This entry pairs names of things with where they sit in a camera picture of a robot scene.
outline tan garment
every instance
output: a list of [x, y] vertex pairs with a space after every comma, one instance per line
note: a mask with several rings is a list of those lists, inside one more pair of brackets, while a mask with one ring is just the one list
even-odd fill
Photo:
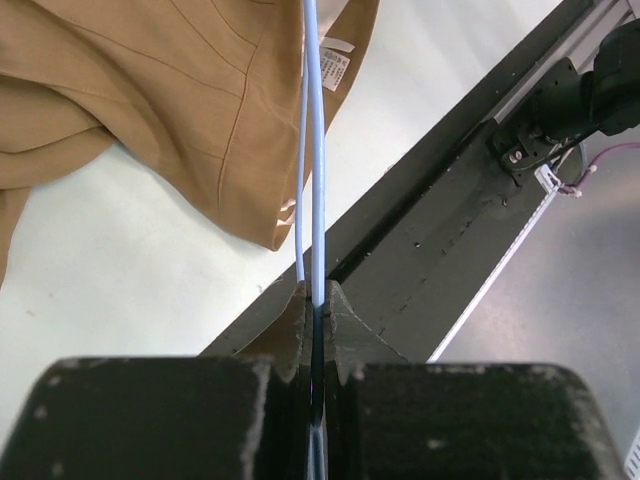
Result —
[[[336, 92], [325, 89], [327, 126], [377, 4], [350, 0], [328, 33], [356, 48]], [[279, 248], [301, 37], [301, 0], [0, 0], [0, 281], [29, 188], [116, 140], [213, 222]]]

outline metal frame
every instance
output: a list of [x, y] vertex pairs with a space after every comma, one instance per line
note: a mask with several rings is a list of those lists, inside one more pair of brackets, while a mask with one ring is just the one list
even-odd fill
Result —
[[[517, 187], [488, 154], [496, 122], [559, 59], [585, 69], [632, 15], [625, 0], [564, 0], [329, 229], [329, 278], [400, 354], [432, 356], [545, 198], [534, 179]], [[241, 349], [295, 284], [291, 266], [203, 355]]]

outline cable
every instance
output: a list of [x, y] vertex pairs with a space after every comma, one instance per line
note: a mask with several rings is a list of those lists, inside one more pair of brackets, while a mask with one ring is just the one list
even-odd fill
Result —
[[580, 142], [582, 142], [583, 140], [587, 139], [588, 137], [590, 137], [591, 135], [593, 135], [595, 133], [594, 131], [590, 131], [588, 133], [583, 133], [582, 135], [578, 135], [576, 138], [574, 138], [573, 140], [569, 141], [569, 143], [563, 145], [561, 148], [553, 151], [553, 153], [548, 153], [546, 156], [544, 156], [543, 158], [541, 158], [540, 160], [536, 160], [535, 162], [526, 165], [524, 167], [517, 167], [515, 165], [508, 165], [507, 163], [504, 164], [505, 168], [512, 172], [512, 173], [519, 173], [519, 172], [526, 172], [528, 170], [535, 170], [536, 168], [538, 168], [541, 165], [544, 165], [545, 163], [549, 163], [554, 161], [555, 159], [557, 159], [558, 157], [561, 157], [564, 153], [566, 153], [568, 150], [571, 150], [572, 148], [576, 147], [577, 145], [580, 144]]
[[307, 104], [309, 98], [309, 68], [307, 54], [304, 54], [302, 70], [302, 99], [300, 104], [300, 132], [298, 137], [298, 179], [296, 184], [295, 240], [296, 240], [296, 276], [298, 282], [304, 282], [304, 250], [302, 241], [302, 196], [304, 194], [304, 158], [307, 138]]
[[322, 73], [316, 8], [316, 0], [304, 0], [305, 55], [307, 56], [306, 63], [309, 73], [313, 138], [311, 302], [315, 308], [321, 308], [325, 301], [325, 145]]
[[311, 221], [311, 303], [313, 305], [313, 341], [311, 347], [311, 478], [324, 480], [322, 416], [324, 413], [324, 303], [326, 281], [325, 251], [325, 143], [322, 72], [318, 41], [316, 0], [304, 0], [305, 64], [308, 95], [311, 102], [312, 221]]
[[582, 174], [582, 176], [578, 179], [578, 181], [572, 185], [564, 185], [560, 191], [567, 195], [576, 195], [580, 196], [580, 187], [584, 185], [584, 182], [598, 169], [598, 165], [602, 160], [609, 155], [617, 152], [623, 152], [627, 150], [640, 149], [640, 143], [632, 142], [632, 143], [623, 143], [620, 145], [615, 145], [613, 147], [605, 148], [602, 152], [596, 155], [593, 160], [589, 163], [589, 166]]

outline garment seam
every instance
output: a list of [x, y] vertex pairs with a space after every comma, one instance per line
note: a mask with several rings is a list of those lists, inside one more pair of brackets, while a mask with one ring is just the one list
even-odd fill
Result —
[[198, 36], [207, 44], [209, 45], [209, 48], [211, 50], [213, 50], [216, 55], [218, 55], [222, 61], [224, 63], [226, 63], [227, 65], [229, 65], [231, 68], [237, 70], [243, 77], [247, 76], [247, 72], [243, 71], [240, 67], [238, 67], [237, 65], [234, 65], [233, 63], [231, 63], [227, 57], [225, 57], [224, 55], [222, 55], [218, 50], [216, 50], [216, 48], [211, 44], [211, 42], [209, 42], [209, 40], [207, 40], [207, 38], [202, 34], [202, 32], [200, 30], [198, 30], [193, 23], [191, 23], [191, 21], [187, 18], [187, 16], [182, 13], [182, 10], [180, 10], [178, 8], [178, 6], [173, 2], [173, 0], [167, 0], [171, 5], [173, 5], [173, 8], [176, 9], [176, 12], [178, 12], [180, 14], [180, 16], [182, 17], [182, 19], [187, 22], [187, 25], [189, 25], [191, 27], [191, 29], [196, 32], [198, 34]]
[[73, 21], [71, 21], [71, 20], [69, 20], [67, 18], [61, 18], [61, 20], [63, 20], [64, 22], [66, 22], [66, 23], [68, 23], [70, 25], [73, 25], [74, 27], [76, 27], [76, 28], [78, 28], [80, 30], [84, 30], [86, 32], [92, 33], [92, 34], [94, 34], [94, 35], [96, 35], [96, 36], [98, 36], [100, 38], [103, 38], [103, 39], [105, 39], [105, 40], [107, 40], [107, 41], [109, 41], [111, 43], [114, 43], [115, 45], [118, 45], [120, 48], [124, 48], [125, 50], [129, 50], [130, 52], [133, 52], [135, 54], [141, 55], [141, 56], [143, 56], [145, 58], [148, 58], [150, 60], [153, 60], [155, 62], [158, 62], [159, 64], [164, 65], [164, 66], [166, 66], [166, 67], [168, 67], [168, 68], [170, 68], [172, 70], [175, 70], [176, 72], [181, 73], [185, 77], [190, 78], [191, 80], [193, 80], [193, 81], [195, 81], [195, 82], [197, 82], [197, 83], [199, 83], [201, 85], [204, 85], [205, 87], [209, 87], [209, 88], [212, 88], [214, 90], [218, 90], [220, 92], [227, 93], [227, 94], [229, 94], [229, 95], [231, 95], [231, 96], [233, 96], [235, 98], [239, 98], [240, 100], [242, 100], [242, 97], [239, 96], [237, 93], [230, 92], [229, 90], [226, 90], [226, 89], [224, 89], [222, 87], [217, 87], [215, 85], [211, 85], [209, 83], [206, 83], [206, 82], [200, 80], [199, 78], [196, 78], [193, 75], [185, 72], [184, 70], [182, 70], [180, 68], [177, 68], [177, 67], [171, 65], [170, 63], [165, 62], [164, 60], [161, 60], [159, 58], [154, 57], [153, 55], [149, 55], [148, 53], [141, 52], [139, 50], [136, 50], [135, 48], [129, 47], [128, 45], [124, 45], [123, 43], [120, 43], [120, 42], [114, 40], [113, 38], [109, 38], [106, 35], [103, 35], [103, 34], [101, 34], [99, 32], [96, 32], [95, 30], [92, 30], [91, 28], [79, 25], [79, 24], [77, 24], [77, 23], [75, 23], [75, 22], [73, 22]]
[[242, 112], [242, 107], [244, 107], [244, 104], [247, 101], [246, 95], [247, 95], [247, 91], [249, 90], [249, 76], [250, 76], [249, 74], [251, 72], [251, 67], [253, 66], [253, 61], [255, 60], [256, 55], [258, 54], [258, 49], [260, 48], [260, 44], [262, 43], [262, 40], [264, 38], [264, 34], [267, 31], [267, 26], [269, 24], [270, 24], [270, 21], [265, 22], [265, 24], [264, 24], [264, 26], [262, 28], [262, 32], [260, 33], [260, 39], [258, 40], [258, 46], [253, 51], [253, 54], [251, 55], [251, 60], [249, 60], [249, 66], [247, 68], [247, 75], [245, 76], [245, 81], [244, 81], [244, 92], [242, 94], [242, 102], [240, 104], [240, 108], [238, 108], [238, 112], [236, 114], [235, 121], [233, 122], [233, 128], [231, 129], [231, 135], [229, 136], [229, 143], [227, 144], [227, 148], [226, 148], [225, 153], [224, 153], [224, 158], [222, 159], [222, 165], [220, 167], [220, 178], [218, 179], [218, 218], [220, 218], [221, 221], [223, 221], [223, 218], [222, 218], [222, 190], [223, 190], [223, 185], [224, 185], [224, 175], [225, 175], [225, 171], [226, 171], [226, 167], [227, 167], [227, 163], [228, 163], [229, 151], [231, 150], [231, 144], [233, 143], [233, 138], [234, 138], [236, 130], [238, 128], [238, 123], [239, 123], [239, 120], [240, 120], [240, 114]]
[[234, 34], [236, 34], [238, 36], [238, 38], [244, 40], [245, 42], [247, 42], [249, 45], [253, 45], [254, 47], [258, 47], [258, 45], [256, 43], [253, 43], [251, 41], [249, 41], [248, 39], [244, 38], [242, 35], [240, 35], [232, 26], [231, 24], [227, 21], [227, 19], [224, 17], [224, 15], [222, 15], [222, 12], [220, 11], [220, 9], [216, 6], [214, 0], [209, 0], [209, 3], [211, 3], [211, 6], [213, 7], [213, 9], [216, 11], [216, 13], [220, 16], [220, 18], [222, 19], [222, 21], [225, 23], [225, 25], [227, 27], [229, 27], [229, 30], [231, 30]]

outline care label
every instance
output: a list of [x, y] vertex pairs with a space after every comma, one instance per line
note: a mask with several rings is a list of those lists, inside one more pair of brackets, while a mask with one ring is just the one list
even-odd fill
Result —
[[351, 59], [339, 53], [320, 47], [320, 68], [322, 70], [322, 86], [335, 92], [342, 81], [344, 72]]

